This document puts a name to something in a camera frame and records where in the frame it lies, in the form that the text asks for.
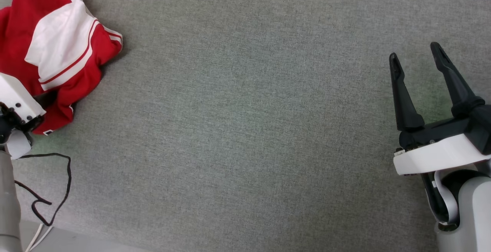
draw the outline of white cable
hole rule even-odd
[[[29,250],[29,252],[31,252],[36,246],[38,246],[44,240],[44,238],[46,238],[46,236],[49,234],[49,232],[51,231],[51,229],[53,229],[53,226],[50,226],[48,228],[48,231],[46,231],[46,233],[44,233],[44,235],[31,247],[31,249]]]
[[[37,240],[37,238],[39,237],[39,234],[41,233],[41,230],[43,229],[43,224],[40,224],[39,225],[39,228],[37,229],[37,232],[36,234],[34,235],[34,238],[32,238],[32,241],[29,243],[27,249],[26,249],[26,252],[29,252],[32,245],[34,244],[34,242]]]

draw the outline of gray fabric surface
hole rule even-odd
[[[490,100],[491,0],[85,1],[124,50],[37,138],[73,158],[56,226],[155,251],[436,251],[392,164],[388,56],[426,122],[451,116],[431,41]],[[61,200],[63,160],[14,165]]]

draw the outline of red garment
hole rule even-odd
[[[71,105],[97,86],[100,65],[121,46],[121,34],[101,25],[82,0],[13,0],[0,10],[0,72],[32,96],[58,91],[35,133],[73,120]]]

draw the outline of red fabric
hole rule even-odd
[[[71,2],[72,0],[13,0],[11,7],[0,10],[0,72],[18,78],[32,96],[58,91],[57,100],[47,107],[44,122],[36,128],[35,133],[54,131],[70,123],[73,120],[70,106],[97,86],[101,79],[100,65],[121,50],[121,43],[110,38],[110,35],[118,35],[108,33],[101,24],[96,25],[90,41],[92,54],[84,68],[61,86],[43,90],[37,67],[24,59],[38,22],[47,14]]]

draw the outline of black cable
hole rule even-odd
[[[17,180],[15,181],[15,183],[17,185],[19,185],[19,187],[21,188],[24,188],[26,189],[26,191],[28,191],[29,193],[31,193],[35,198],[36,198],[36,201],[34,201],[31,205],[31,209],[32,209],[32,212],[34,212],[34,214],[44,223],[44,225],[46,226],[51,226],[53,225],[53,221],[54,221],[54,218],[56,217],[56,214],[58,213],[58,210],[60,210],[60,208],[63,206],[63,204],[65,203],[65,201],[67,200],[68,198],[68,194],[70,194],[70,187],[72,186],[72,169],[70,168],[70,164],[72,163],[72,159],[69,157],[69,156],[66,156],[66,155],[63,155],[63,154],[60,154],[60,153],[48,153],[48,154],[32,154],[32,155],[25,155],[25,156],[22,156],[20,159],[26,159],[26,158],[36,158],[36,157],[48,157],[48,156],[60,156],[60,157],[63,157],[65,159],[68,159],[68,165],[66,167],[66,171],[68,173],[68,183],[66,185],[66,193],[65,193],[65,197],[63,198],[62,202],[60,203],[60,205],[58,205],[58,208],[56,208],[56,211],[54,212],[54,215],[53,217],[51,218],[51,222],[47,222],[46,219],[44,219],[44,217],[39,213],[39,211],[37,210],[36,208],[36,204],[37,203],[44,203],[46,205],[52,205],[51,202],[47,201],[46,199],[40,197],[37,193],[35,193],[34,191],[32,191],[28,186],[26,186],[25,184],[22,184],[21,182],[18,182]]]

